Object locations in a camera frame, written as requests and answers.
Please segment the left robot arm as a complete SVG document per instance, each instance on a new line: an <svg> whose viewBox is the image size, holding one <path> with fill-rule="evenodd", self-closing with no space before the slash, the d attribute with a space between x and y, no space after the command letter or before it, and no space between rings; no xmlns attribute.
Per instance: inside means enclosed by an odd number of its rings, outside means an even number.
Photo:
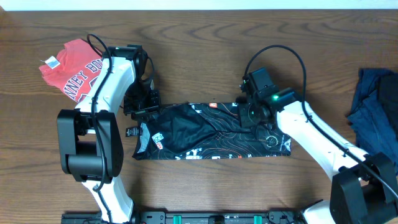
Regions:
<svg viewBox="0 0 398 224"><path fill-rule="evenodd" d="M141 45L108 47L103 68L87 97L57 116L61 167L95 198L98 213L65 213L62 223L140 223L121 180L124 149L116 115L143 122L158 113L159 92L153 76L143 78L147 52Z"/></svg>

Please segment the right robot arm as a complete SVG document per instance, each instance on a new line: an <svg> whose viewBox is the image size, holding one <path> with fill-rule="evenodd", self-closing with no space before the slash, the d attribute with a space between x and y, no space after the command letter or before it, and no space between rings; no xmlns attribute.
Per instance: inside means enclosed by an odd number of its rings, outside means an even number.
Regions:
<svg viewBox="0 0 398 224"><path fill-rule="evenodd" d="M241 126L279 129L299 143L331 180L329 200L300 212L301 223L387 223L397 218L397 180L392 161L351 144L327 125L293 89L280 90L267 70L243 75L247 103Z"/></svg>

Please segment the black orange patterned jersey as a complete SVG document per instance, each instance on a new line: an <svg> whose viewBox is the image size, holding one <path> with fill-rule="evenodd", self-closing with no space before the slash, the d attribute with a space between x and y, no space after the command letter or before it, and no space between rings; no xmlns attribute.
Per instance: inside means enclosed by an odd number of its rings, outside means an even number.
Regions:
<svg viewBox="0 0 398 224"><path fill-rule="evenodd" d="M291 138L276 128L243 128L238 103L167 105L126 129L138 138L136 160L202 160L289 156Z"/></svg>

